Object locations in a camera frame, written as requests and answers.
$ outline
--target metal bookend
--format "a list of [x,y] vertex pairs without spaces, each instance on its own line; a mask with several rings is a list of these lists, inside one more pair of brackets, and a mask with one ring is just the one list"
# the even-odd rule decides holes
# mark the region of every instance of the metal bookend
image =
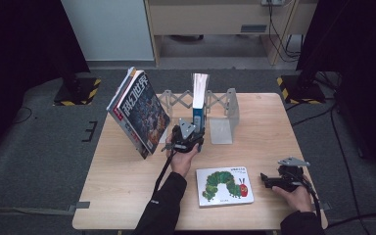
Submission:
[[[172,107],[179,103],[187,109],[192,108],[192,102],[187,104],[183,101],[185,96],[193,96],[192,92],[187,90],[179,96],[176,96],[170,90],[166,90],[160,97],[167,114],[173,118]],[[224,108],[226,117],[208,117],[210,120],[211,142],[213,144],[232,144],[234,139],[234,129],[240,122],[239,104],[237,101],[236,89],[229,88],[225,94],[218,97],[208,90],[206,92],[207,114],[211,112],[213,105],[219,104]]]
[[211,142],[213,144],[232,144],[234,142],[234,130],[240,121],[239,105],[236,90],[230,88],[225,94],[224,115],[226,117],[210,117]]

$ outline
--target black sleeve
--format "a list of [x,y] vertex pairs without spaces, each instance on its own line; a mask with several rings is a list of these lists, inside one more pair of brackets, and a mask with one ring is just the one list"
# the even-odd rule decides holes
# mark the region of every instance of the black sleeve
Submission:
[[184,196],[187,181],[180,174],[171,172],[148,203],[132,235],[171,235],[179,218],[179,204]]
[[296,211],[289,214],[281,223],[283,235],[324,235],[322,226],[313,212]]

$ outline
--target hardcover book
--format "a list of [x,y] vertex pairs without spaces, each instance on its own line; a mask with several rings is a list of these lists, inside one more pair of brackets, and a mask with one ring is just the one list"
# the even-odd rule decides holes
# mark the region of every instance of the hardcover book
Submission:
[[200,208],[250,204],[255,200],[244,166],[196,170]]
[[154,154],[169,116],[144,71],[129,69],[108,111],[144,159]]

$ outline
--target yellow black hazard tape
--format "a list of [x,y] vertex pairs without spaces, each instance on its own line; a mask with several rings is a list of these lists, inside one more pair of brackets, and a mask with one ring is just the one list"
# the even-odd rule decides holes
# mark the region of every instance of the yellow black hazard tape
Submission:
[[86,85],[88,87],[87,87],[87,91],[84,91],[86,92],[85,96],[83,96],[85,97],[84,99],[72,100],[72,99],[67,98],[66,100],[54,101],[54,105],[55,106],[89,105],[93,101],[93,98],[97,93],[97,89],[99,88],[99,84],[102,81],[102,79],[95,78],[89,81],[91,81],[92,83]]
[[291,98],[290,93],[287,90],[285,83],[283,82],[282,77],[277,77],[277,84],[280,87],[280,90],[282,91],[283,99],[287,104],[322,104],[323,100],[317,100],[317,99],[296,99]]

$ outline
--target electrical outlet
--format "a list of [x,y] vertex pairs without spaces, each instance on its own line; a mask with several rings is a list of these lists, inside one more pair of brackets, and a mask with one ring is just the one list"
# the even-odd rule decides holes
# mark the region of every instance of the electrical outlet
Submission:
[[262,6],[283,6],[285,4],[285,0],[261,0]]

